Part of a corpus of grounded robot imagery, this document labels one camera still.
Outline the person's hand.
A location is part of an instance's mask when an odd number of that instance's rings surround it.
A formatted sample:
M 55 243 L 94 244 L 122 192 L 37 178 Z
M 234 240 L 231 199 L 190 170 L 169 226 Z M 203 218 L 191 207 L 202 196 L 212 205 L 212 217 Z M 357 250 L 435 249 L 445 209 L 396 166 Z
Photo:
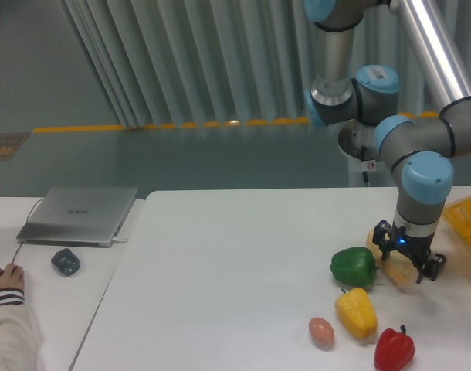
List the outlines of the person's hand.
M 14 263 L 0 268 L 0 291 L 25 290 L 24 269 Z

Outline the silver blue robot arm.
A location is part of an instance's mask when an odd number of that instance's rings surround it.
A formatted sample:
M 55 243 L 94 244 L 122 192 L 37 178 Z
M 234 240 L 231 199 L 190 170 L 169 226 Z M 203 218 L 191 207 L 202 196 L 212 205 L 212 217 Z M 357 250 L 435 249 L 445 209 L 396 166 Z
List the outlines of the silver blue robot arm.
M 453 182 L 451 158 L 471 153 L 471 82 L 434 1 L 390 1 L 439 109 L 427 121 L 397 112 L 398 78 L 382 65 L 364 66 L 349 77 L 355 27 L 375 1 L 307 1 L 308 19 L 325 34 L 324 68 L 304 94 L 316 126 L 345 122 L 346 153 L 374 149 L 398 188 L 395 217 L 381 221 L 373 241 L 384 259 L 407 257 L 420 278 L 435 280 L 446 263 L 431 251 Z M 352 134 L 358 126 L 358 134 Z

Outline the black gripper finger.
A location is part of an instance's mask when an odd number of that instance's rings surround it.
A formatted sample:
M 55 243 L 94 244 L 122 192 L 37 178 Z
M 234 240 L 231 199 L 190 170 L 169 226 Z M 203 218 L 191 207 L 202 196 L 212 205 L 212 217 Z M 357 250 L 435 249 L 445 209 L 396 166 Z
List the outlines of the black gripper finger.
M 386 220 L 381 220 L 375 227 L 372 243 L 377 245 L 381 251 L 381 259 L 387 260 L 394 250 L 394 243 L 390 239 L 391 225 Z
M 423 278 L 435 281 L 439 272 L 444 268 L 447 261 L 446 255 L 436 253 L 433 256 L 411 254 L 411 262 L 418 271 L 416 284 L 421 284 Z

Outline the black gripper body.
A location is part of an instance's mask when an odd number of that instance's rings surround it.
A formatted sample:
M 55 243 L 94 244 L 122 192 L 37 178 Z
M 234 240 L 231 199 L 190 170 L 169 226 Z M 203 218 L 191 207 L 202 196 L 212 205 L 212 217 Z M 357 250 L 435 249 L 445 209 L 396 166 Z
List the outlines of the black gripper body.
M 406 256 L 414 267 L 423 267 L 428 263 L 431 253 L 432 234 L 424 237 L 410 236 L 405 226 L 397 227 L 394 223 L 389 234 L 388 249 Z

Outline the forearm in cream sleeve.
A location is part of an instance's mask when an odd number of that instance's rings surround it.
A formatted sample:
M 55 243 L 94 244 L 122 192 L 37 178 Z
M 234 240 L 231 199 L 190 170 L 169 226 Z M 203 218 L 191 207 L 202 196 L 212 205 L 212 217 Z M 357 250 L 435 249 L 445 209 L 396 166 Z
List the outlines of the forearm in cream sleeve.
M 0 289 L 0 370 L 35 370 L 37 345 L 24 291 Z

